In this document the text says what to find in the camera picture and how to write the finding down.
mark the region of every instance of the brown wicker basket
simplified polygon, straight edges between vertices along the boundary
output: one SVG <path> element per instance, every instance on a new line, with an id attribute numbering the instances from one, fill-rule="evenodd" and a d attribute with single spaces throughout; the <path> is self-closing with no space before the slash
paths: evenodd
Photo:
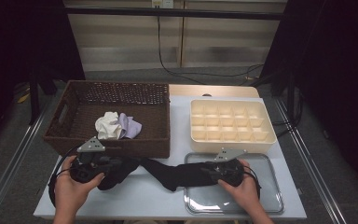
<path id="1" fill-rule="evenodd" d="M 101 140 L 106 155 L 170 157 L 168 84 L 69 81 L 43 138 L 64 155 L 98 134 L 95 121 L 106 111 L 142 124 L 134 139 Z"/>

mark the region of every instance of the hand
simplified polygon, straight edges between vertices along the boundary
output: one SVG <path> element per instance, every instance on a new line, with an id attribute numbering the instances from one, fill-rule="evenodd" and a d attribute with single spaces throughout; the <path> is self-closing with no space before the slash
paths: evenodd
<path id="1" fill-rule="evenodd" d="M 75 220 L 77 210 L 86 201 L 89 192 L 103 180 L 103 173 L 90 182 L 82 184 L 72 179 L 69 169 L 76 156 L 69 157 L 62 163 L 62 172 L 55 185 L 56 216 L 54 223 L 71 223 Z"/>
<path id="2" fill-rule="evenodd" d="M 250 170 L 247 168 L 250 167 L 249 163 L 244 160 L 239 161 L 244 166 L 244 171 L 250 173 Z M 237 187 L 232 187 L 221 179 L 219 179 L 218 183 L 231 194 L 235 202 L 249 214 L 254 224 L 272 223 L 272 220 L 266 214 L 263 206 L 258 200 L 255 181 L 249 175 L 243 175 L 242 183 Z"/>

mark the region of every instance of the white plastic tray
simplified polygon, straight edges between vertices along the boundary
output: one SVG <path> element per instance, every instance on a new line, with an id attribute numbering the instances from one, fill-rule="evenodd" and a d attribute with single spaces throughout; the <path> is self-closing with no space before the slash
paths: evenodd
<path id="1" fill-rule="evenodd" d="M 194 151 L 218 153 L 225 147 L 265 154 L 277 140 L 260 102 L 193 100 L 190 110 Z"/>

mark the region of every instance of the metal tray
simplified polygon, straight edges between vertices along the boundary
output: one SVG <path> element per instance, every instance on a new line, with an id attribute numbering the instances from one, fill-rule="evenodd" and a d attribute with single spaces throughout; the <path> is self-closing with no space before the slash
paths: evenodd
<path id="1" fill-rule="evenodd" d="M 217 154 L 189 153 L 185 163 L 213 161 Z M 260 202 L 269 214 L 280 214 L 284 210 L 282 195 L 276 181 L 269 157 L 260 153 L 239 156 L 245 159 L 255 171 L 261 186 Z M 185 203 L 192 214 L 246 214 L 234 199 L 219 185 L 185 188 Z"/>

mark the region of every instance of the finger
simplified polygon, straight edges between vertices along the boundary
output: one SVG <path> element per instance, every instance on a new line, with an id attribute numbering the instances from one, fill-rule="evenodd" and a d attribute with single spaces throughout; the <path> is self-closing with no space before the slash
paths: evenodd
<path id="1" fill-rule="evenodd" d="M 232 187 L 231 185 L 229 185 L 226 181 L 222 180 L 222 179 L 218 179 L 217 183 L 223 187 L 223 189 L 225 189 L 228 192 L 232 192 L 234 190 L 234 187 Z"/>
<path id="2" fill-rule="evenodd" d="M 91 179 L 91 181 L 86 183 L 85 185 L 88 187 L 88 190 L 92 190 L 101 184 L 101 181 L 103 181 L 103 178 L 104 178 L 104 173 L 100 173 L 100 174 L 96 175 L 93 179 Z"/>
<path id="3" fill-rule="evenodd" d="M 246 160 L 238 160 L 238 161 L 240 161 L 240 163 L 243 165 L 243 166 L 250 166 L 249 165 L 249 162 L 247 162 Z"/>
<path id="4" fill-rule="evenodd" d="M 72 161 L 74 161 L 76 158 L 76 156 L 71 156 L 65 159 L 65 161 L 63 161 L 62 163 L 62 170 L 67 170 L 69 168 L 71 168 L 71 163 Z"/>

